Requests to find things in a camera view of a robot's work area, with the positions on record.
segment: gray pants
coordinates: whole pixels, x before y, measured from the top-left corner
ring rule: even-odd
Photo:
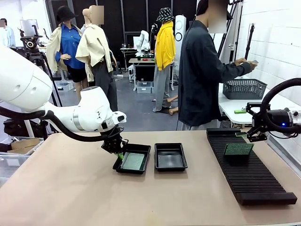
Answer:
[[[182,129],[181,130],[182,131],[185,131],[185,130],[206,130],[208,128],[219,128],[220,125],[221,125],[221,122],[218,121],[217,119],[212,120],[211,122],[200,125],[200,126],[188,126],[188,125],[182,123]]]
[[[113,73],[108,71],[106,61],[99,62],[92,67],[92,73],[95,77],[95,85],[102,88],[107,96],[111,110],[118,111],[116,83]]]
[[[170,65],[159,71],[158,66],[155,65],[155,75],[154,75],[154,88],[155,88],[155,98],[156,107],[153,112],[159,112],[162,107],[170,107],[170,103],[167,102],[169,98],[169,82],[170,82]]]

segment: robotic arm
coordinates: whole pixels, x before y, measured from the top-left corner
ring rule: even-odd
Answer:
[[[301,134],[301,111],[271,110],[270,101],[278,94],[292,86],[301,86],[301,78],[290,79],[275,86],[265,96],[262,103],[248,103],[246,111],[253,116],[253,127],[247,132],[250,142],[263,141],[267,139],[266,132],[280,132],[286,138],[297,137]],[[260,107],[260,111],[255,113],[251,109]]]
[[[112,112],[110,103],[100,87],[82,90],[77,106],[56,107],[48,100],[52,93],[51,79],[39,67],[13,50],[0,46],[0,99],[29,113],[17,113],[0,107],[0,115],[17,119],[40,118],[51,123],[58,131],[84,142],[104,141],[103,149],[121,153],[123,131],[119,123],[126,122],[122,112]],[[75,132],[101,133],[84,137]]]
[[[142,49],[150,49],[149,34],[146,31],[141,31],[139,41],[137,42],[136,57],[142,56]]]

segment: white speaker tower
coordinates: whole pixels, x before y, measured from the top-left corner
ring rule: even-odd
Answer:
[[[186,32],[186,17],[183,15],[177,15],[175,17],[175,69],[179,69],[179,64],[180,64],[180,56],[181,56],[181,47],[182,47],[182,42],[184,38],[184,34]]]

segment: beige jacket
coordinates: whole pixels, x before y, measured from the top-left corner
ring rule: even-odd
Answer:
[[[79,42],[76,59],[93,67],[104,57],[108,71],[113,71],[110,49],[103,29],[97,25],[88,24]]]
[[[82,32],[80,31],[80,29],[73,24],[72,26],[74,26],[79,31],[79,35],[82,36]],[[59,62],[55,60],[56,53],[59,52],[61,49],[61,38],[62,38],[62,23],[59,24],[59,26],[52,32],[46,47],[47,61],[50,69],[54,72],[57,72],[58,67],[64,71],[67,71],[67,66],[64,64],[62,59]],[[86,73],[87,73],[88,82],[94,81],[94,76],[90,68],[88,67],[88,65],[86,65]]]

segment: desk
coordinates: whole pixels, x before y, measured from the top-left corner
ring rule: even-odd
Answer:
[[[121,48],[120,49],[121,52],[123,53],[123,57],[124,57],[124,65],[125,65],[125,71],[127,71],[127,59],[126,56],[127,55],[133,55],[136,54],[137,50],[134,48]]]
[[[134,65],[134,89],[133,91],[136,91],[137,89],[137,84],[136,84],[136,66],[142,66],[140,64],[153,64],[155,66],[155,61],[152,60],[152,58],[147,58],[146,61],[143,61],[142,59],[144,58],[141,58],[141,60],[138,60],[137,58],[132,58],[130,59],[128,62],[133,64]],[[172,78],[171,78],[171,90],[174,91],[174,63],[172,63],[173,65],[173,70],[172,70]]]
[[[112,170],[117,157],[101,149],[101,142],[53,134],[0,189],[0,225],[288,226],[301,222],[301,179],[264,142],[255,143],[254,151],[284,189],[299,198],[295,205],[240,206],[205,131],[124,132],[122,137],[151,145],[144,175]],[[157,173],[154,144],[170,142],[183,144],[188,168],[182,173]]]
[[[219,85],[219,106],[223,112],[227,115],[231,122],[237,124],[252,124],[252,115],[246,114],[234,114],[234,110],[240,110],[243,107],[246,107],[248,102],[262,102],[262,100],[229,100],[222,93],[223,84]],[[300,109],[301,107],[296,103],[286,99],[285,97],[277,94],[270,102],[271,110],[276,109]],[[252,108],[254,111],[259,111],[259,108]]]

